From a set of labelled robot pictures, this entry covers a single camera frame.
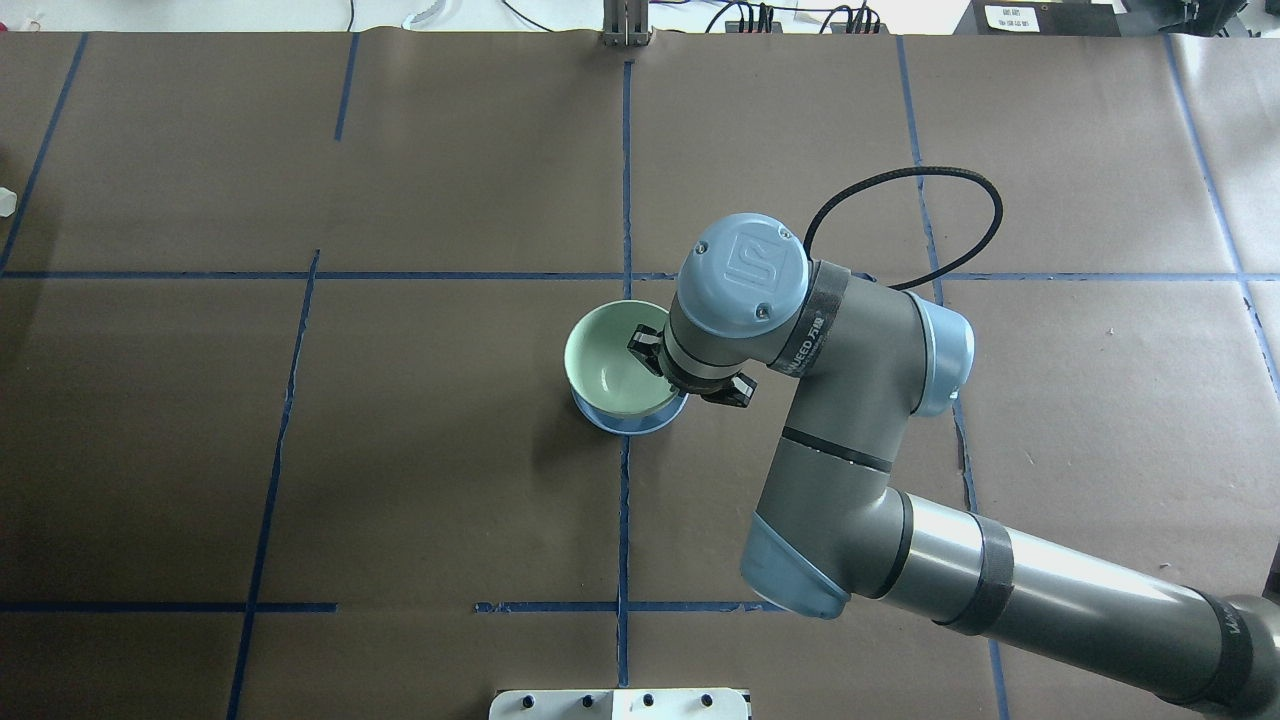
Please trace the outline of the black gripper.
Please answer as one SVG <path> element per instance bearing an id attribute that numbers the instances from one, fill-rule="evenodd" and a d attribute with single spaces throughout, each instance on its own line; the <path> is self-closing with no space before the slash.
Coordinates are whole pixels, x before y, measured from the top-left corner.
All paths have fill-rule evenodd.
<path id="1" fill-rule="evenodd" d="M 751 402 L 756 382 L 741 372 L 731 375 L 707 378 L 694 374 L 681 365 L 671 352 L 676 347 L 675 337 L 668 341 L 667 333 L 649 325 L 635 327 L 627 342 L 628 352 L 653 375 L 667 382 L 681 395 L 696 396 L 705 402 L 728 407 L 748 407 Z"/>

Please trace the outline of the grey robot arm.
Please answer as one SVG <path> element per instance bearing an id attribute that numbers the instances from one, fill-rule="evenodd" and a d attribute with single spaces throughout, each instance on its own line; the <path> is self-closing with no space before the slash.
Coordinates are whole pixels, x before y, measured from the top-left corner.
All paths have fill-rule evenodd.
<path id="1" fill-rule="evenodd" d="M 750 404 L 750 361 L 796 379 L 740 562 L 763 600 L 819 619 L 881 600 L 1208 717 L 1277 716 L 1275 601 L 1176 585 L 890 484 L 908 423 L 948 410 L 970 375 L 965 316 L 736 213 L 701 232 L 664 325 L 628 348 L 712 404 Z"/>

